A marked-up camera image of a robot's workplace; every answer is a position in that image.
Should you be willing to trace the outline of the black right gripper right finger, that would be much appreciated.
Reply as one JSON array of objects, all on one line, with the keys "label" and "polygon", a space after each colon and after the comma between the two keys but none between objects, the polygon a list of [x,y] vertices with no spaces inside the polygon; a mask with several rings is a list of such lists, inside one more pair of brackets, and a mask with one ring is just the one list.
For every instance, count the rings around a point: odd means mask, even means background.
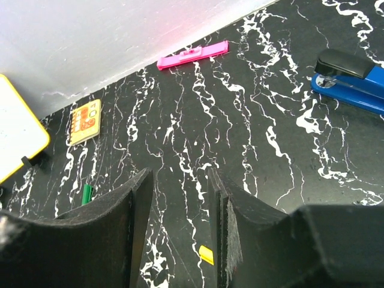
[{"label": "black right gripper right finger", "polygon": [[221,170],[208,170],[208,205],[217,287],[233,287],[256,260],[252,247],[261,230],[286,214],[246,192]]}]

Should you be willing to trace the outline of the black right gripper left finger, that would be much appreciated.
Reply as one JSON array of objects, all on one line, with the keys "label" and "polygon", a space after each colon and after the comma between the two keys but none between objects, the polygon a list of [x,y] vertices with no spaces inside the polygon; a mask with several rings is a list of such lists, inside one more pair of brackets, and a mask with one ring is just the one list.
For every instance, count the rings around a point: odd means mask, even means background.
[{"label": "black right gripper left finger", "polygon": [[154,192],[145,168],[118,188],[55,218],[59,287],[136,287]]}]

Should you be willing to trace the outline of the green pen cap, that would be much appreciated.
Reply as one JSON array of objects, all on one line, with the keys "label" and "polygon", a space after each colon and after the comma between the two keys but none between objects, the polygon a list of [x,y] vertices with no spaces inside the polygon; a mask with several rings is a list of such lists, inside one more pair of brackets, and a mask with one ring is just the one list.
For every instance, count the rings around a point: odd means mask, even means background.
[{"label": "green pen cap", "polygon": [[92,200],[93,190],[93,186],[89,184],[83,186],[82,205],[85,205]]}]

